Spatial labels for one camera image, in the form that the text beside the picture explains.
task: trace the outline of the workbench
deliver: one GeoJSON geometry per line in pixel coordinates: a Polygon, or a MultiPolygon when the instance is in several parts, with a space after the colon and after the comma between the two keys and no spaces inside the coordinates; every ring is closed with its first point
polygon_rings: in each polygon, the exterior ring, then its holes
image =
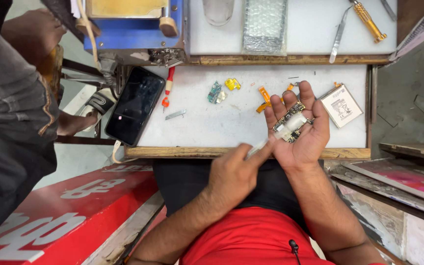
{"type": "MultiPolygon", "coordinates": [[[[162,77],[166,69],[147,67],[162,77]]],[[[354,66],[201,66],[176,67],[170,106],[163,112],[158,101],[145,127],[138,147],[125,148],[127,157],[196,157],[213,158],[245,142],[256,145],[267,138],[264,113],[256,108],[264,102],[258,91],[264,86],[270,95],[282,94],[290,82],[307,80],[316,97],[334,87],[333,82],[344,82],[358,105],[368,115],[368,68],[354,66]],[[230,91],[220,104],[207,100],[215,81],[223,84],[236,78],[241,89],[230,91]],[[173,112],[186,108],[182,116],[165,120],[173,112]]],[[[298,94],[298,87],[293,89],[298,94]]],[[[341,129],[330,121],[330,142],[324,159],[369,159],[369,116],[360,115],[341,129]]]]}
{"type": "MultiPolygon", "coordinates": [[[[424,14],[419,8],[419,13],[410,15],[407,10],[413,9],[407,6],[413,1],[398,2],[388,0],[395,12],[398,9],[397,22],[390,20],[380,1],[364,3],[374,22],[387,34],[379,44],[373,43],[362,21],[350,10],[338,56],[329,65],[337,26],[349,7],[345,1],[290,0],[287,56],[283,57],[240,54],[243,1],[235,1],[232,20],[222,27],[207,24],[202,2],[191,1],[190,62],[176,67],[170,106],[163,113],[161,103],[157,103],[138,147],[126,147],[125,156],[214,158],[239,142],[256,144],[266,137],[264,115],[255,111],[263,101],[257,88],[264,85],[270,94],[281,94],[290,82],[308,80],[317,97],[330,90],[333,82],[345,83],[365,112],[342,129],[330,122],[330,142],[321,158],[370,159],[377,65],[390,63],[390,53],[397,50],[424,14]],[[221,104],[209,103],[207,94],[214,81],[223,83],[227,78],[238,79],[241,90],[227,91],[228,98],[221,104]],[[183,108],[187,109],[183,117],[164,120],[183,108]]],[[[122,66],[122,72],[128,73],[128,68],[122,66]]],[[[165,69],[149,70],[166,77],[165,69]]]]}

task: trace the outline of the hairy arm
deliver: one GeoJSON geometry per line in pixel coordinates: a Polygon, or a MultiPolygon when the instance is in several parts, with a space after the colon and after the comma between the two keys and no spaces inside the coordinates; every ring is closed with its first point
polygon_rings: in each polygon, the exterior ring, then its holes
{"type": "Polygon", "coordinates": [[[174,264],[189,244],[230,209],[215,203],[218,198],[205,188],[185,207],[156,226],[138,245],[129,265],[154,261],[174,264]]]}
{"type": "Polygon", "coordinates": [[[338,265],[385,263],[317,163],[287,177],[305,222],[328,260],[338,265]]]}
{"type": "MultiPolygon", "coordinates": [[[[368,265],[384,263],[370,243],[358,219],[336,194],[330,180],[318,165],[318,158],[330,139],[329,116],[320,100],[315,101],[312,87],[307,81],[299,84],[303,115],[315,118],[313,125],[306,124],[294,143],[277,141],[274,156],[285,170],[292,185],[305,222],[324,251],[325,256],[338,265],[368,265]]],[[[297,103],[293,92],[283,94],[284,104],[278,96],[271,96],[272,108],[264,110],[269,134],[278,119],[297,103]]]]}
{"type": "Polygon", "coordinates": [[[174,264],[207,227],[235,208],[256,187],[258,168],[272,153],[272,142],[245,160],[241,144],[212,162],[209,184],[183,208],[163,220],[140,242],[128,265],[174,264]]]}

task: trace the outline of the slipper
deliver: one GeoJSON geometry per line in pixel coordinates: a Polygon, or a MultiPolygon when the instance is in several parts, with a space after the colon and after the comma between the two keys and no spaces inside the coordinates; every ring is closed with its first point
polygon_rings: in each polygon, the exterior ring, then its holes
{"type": "Polygon", "coordinates": [[[86,117],[88,113],[91,113],[93,110],[97,111],[97,122],[88,128],[84,129],[84,132],[90,132],[96,127],[97,123],[101,120],[102,116],[109,111],[112,106],[115,105],[115,98],[112,96],[111,90],[109,88],[103,88],[97,92],[94,92],[92,96],[84,104],[85,107],[79,116],[86,117]]]}

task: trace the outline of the black phone case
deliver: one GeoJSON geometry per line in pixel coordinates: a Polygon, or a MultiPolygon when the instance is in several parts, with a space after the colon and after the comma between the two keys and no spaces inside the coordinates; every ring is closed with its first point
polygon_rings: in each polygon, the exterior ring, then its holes
{"type": "MultiPolygon", "coordinates": [[[[116,140],[119,140],[119,141],[120,141],[120,142],[122,142],[124,145],[130,146],[130,147],[136,147],[136,146],[137,146],[137,144],[138,144],[138,141],[140,141],[140,137],[141,137],[141,136],[142,136],[142,134],[143,134],[143,130],[145,129],[146,124],[147,124],[147,123],[148,123],[148,121],[150,120],[150,116],[151,116],[151,114],[152,114],[153,110],[155,109],[156,104],[158,103],[158,100],[160,99],[160,96],[161,96],[161,94],[162,94],[162,92],[163,92],[163,90],[164,90],[164,87],[166,86],[166,80],[165,80],[164,78],[162,78],[161,76],[159,76],[159,75],[157,75],[157,74],[155,74],[155,73],[153,73],[153,72],[150,72],[150,71],[149,71],[149,70],[147,70],[147,69],[144,69],[144,68],[142,68],[142,67],[139,67],[139,66],[136,66],[136,67],[132,68],[132,70],[131,70],[131,71],[130,71],[130,73],[129,73],[129,77],[127,78],[127,81],[129,81],[129,80],[130,80],[130,75],[132,74],[132,72],[133,72],[136,68],[142,69],[142,71],[145,71],[145,72],[149,73],[150,75],[154,75],[154,76],[156,76],[158,79],[160,79],[160,80],[161,80],[162,86],[161,86],[160,92],[156,95],[156,98],[155,98],[155,104],[154,104],[153,108],[150,110],[150,113],[149,113],[149,114],[148,114],[148,116],[145,118],[145,122],[143,123],[142,128],[140,129],[140,132],[138,133],[138,136],[137,136],[137,138],[135,139],[135,141],[133,142],[133,144],[132,144],[132,145],[130,145],[130,144],[128,144],[128,143],[126,143],[126,142],[124,142],[122,139],[118,139],[117,137],[115,137],[115,136],[112,136],[112,135],[108,134],[108,133],[107,133],[107,131],[106,131],[107,125],[111,122],[111,120],[112,120],[112,115],[114,114],[114,111],[115,111],[115,109],[117,108],[117,103],[118,103],[119,101],[117,101],[117,102],[115,103],[115,105],[114,105],[114,109],[113,109],[113,111],[111,112],[111,116],[109,117],[109,120],[107,121],[106,127],[104,128],[104,132],[106,133],[106,135],[107,135],[107,136],[112,137],[112,138],[114,138],[114,139],[116,139],[116,140]]],[[[119,99],[122,97],[122,94],[124,93],[124,89],[125,89],[125,85],[126,85],[126,84],[124,84],[124,87],[122,88],[121,94],[119,95],[119,99]]]]}

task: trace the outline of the white cable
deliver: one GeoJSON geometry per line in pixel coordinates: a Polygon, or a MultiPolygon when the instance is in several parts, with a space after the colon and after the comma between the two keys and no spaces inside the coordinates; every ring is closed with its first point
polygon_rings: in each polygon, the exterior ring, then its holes
{"type": "Polygon", "coordinates": [[[117,152],[117,150],[119,149],[119,147],[121,146],[121,142],[119,140],[115,141],[114,144],[114,150],[112,150],[112,160],[114,161],[115,164],[122,164],[125,162],[130,162],[133,160],[137,160],[137,159],[129,159],[129,160],[125,160],[125,161],[118,161],[117,159],[115,159],[115,153],[117,152]]]}
{"type": "Polygon", "coordinates": [[[91,40],[91,46],[93,47],[93,58],[94,58],[94,65],[96,68],[101,71],[101,66],[99,66],[99,62],[97,60],[97,46],[96,41],[94,40],[94,34],[93,30],[91,28],[90,21],[88,20],[88,17],[86,16],[86,12],[84,11],[83,4],[81,3],[81,0],[77,0],[79,13],[81,14],[81,17],[86,25],[86,31],[88,32],[88,36],[91,40]]]}

